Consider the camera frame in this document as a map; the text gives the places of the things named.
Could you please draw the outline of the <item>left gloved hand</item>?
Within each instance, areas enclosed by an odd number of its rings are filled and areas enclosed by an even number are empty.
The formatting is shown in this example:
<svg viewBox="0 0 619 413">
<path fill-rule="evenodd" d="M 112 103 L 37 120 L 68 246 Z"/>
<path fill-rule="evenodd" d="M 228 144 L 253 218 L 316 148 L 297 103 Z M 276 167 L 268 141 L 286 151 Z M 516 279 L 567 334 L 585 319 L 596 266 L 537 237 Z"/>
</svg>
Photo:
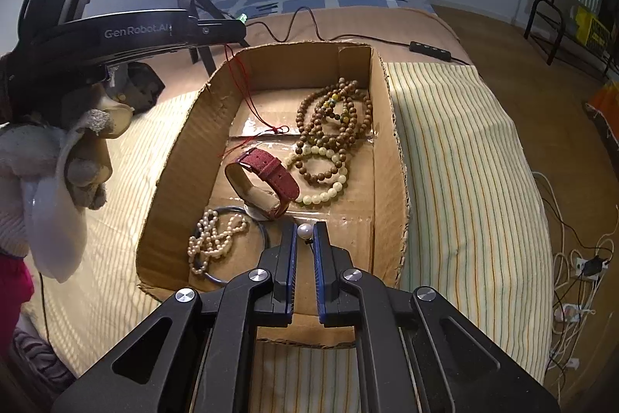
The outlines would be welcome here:
<svg viewBox="0 0 619 413">
<path fill-rule="evenodd" d="M 94 85 L 62 98 L 60 126 L 40 114 L 1 127 L 1 250 L 31 255 L 43 276 L 62 283 L 87 242 L 85 212 L 106 203 L 107 149 L 130 126 L 131 107 Z"/>
</svg>

